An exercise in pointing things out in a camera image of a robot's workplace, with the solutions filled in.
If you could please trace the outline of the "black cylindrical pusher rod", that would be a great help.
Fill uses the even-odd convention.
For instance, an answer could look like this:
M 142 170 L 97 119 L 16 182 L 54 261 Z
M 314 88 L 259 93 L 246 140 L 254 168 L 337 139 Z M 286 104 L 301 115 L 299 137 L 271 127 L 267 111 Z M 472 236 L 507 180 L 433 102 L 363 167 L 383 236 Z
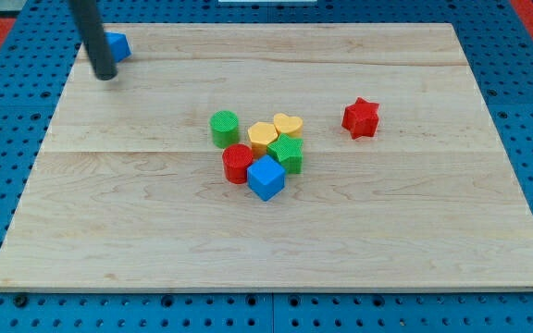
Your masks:
M 116 61 L 105 37 L 102 17 L 95 0 L 68 0 L 69 10 L 98 80 L 118 74 Z

